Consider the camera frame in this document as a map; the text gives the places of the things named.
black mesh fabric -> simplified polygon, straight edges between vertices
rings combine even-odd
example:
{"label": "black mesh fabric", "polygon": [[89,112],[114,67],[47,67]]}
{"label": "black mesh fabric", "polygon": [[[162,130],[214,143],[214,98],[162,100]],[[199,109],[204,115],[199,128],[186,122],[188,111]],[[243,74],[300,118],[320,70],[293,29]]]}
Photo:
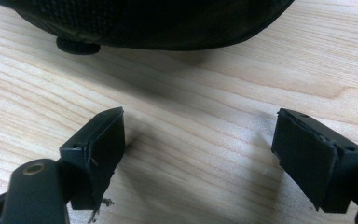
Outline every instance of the black mesh fabric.
{"label": "black mesh fabric", "polygon": [[193,50],[240,43],[269,26],[293,1],[0,0],[0,4],[67,41]]}

screw hole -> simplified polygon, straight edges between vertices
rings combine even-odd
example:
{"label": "screw hole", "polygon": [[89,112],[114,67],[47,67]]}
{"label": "screw hole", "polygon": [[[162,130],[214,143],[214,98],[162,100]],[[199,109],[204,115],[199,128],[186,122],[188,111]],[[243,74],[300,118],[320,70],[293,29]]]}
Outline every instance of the screw hole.
{"label": "screw hole", "polygon": [[355,147],[350,147],[350,146],[345,146],[344,148],[347,149],[348,151],[354,151],[354,150],[356,150]]}
{"label": "screw hole", "polygon": [[45,168],[45,164],[35,163],[35,164],[25,167],[25,169],[22,171],[22,173],[25,175],[35,175],[35,174],[41,172],[44,168]]}

wood grain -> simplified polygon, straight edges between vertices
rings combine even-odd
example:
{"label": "wood grain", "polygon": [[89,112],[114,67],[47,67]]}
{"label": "wood grain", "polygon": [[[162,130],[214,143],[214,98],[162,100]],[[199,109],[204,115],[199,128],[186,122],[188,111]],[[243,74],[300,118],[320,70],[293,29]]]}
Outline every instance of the wood grain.
{"label": "wood grain", "polygon": [[[236,46],[60,52],[0,7],[0,193],[11,172],[123,106],[127,152],[98,223],[353,223],[316,212],[270,152],[276,112],[358,143],[358,1],[297,0]],[[71,211],[72,223],[90,212]]]}

wooden table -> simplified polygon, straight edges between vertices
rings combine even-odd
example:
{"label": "wooden table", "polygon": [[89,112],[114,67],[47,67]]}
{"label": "wooden table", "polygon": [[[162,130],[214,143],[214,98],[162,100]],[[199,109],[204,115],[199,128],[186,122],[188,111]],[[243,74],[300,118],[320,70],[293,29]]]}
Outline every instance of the wooden table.
{"label": "wooden table", "polygon": [[[98,223],[353,223],[316,212],[270,146],[281,107],[358,143],[358,1],[298,0],[247,42],[196,52],[59,51],[0,7],[0,193],[95,114],[125,110],[127,152]],[[90,212],[70,212],[87,223]]]}

light wooden surface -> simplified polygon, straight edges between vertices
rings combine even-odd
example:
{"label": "light wooden surface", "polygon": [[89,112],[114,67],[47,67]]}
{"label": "light wooden surface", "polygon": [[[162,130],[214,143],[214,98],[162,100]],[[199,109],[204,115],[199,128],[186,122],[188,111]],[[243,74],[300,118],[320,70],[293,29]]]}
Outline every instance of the light wooden surface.
{"label": "light wooden surface", "polygon": [[[316,212],[270,152],[276,112],[304,112],[358,143],[358,1],[298,0],[236,46],[59,51],[0,7],[0,193],[27,161],[123,106],[127,152],[98,223],[353,223]],[[72,212],[87,223],[90,212]]]}

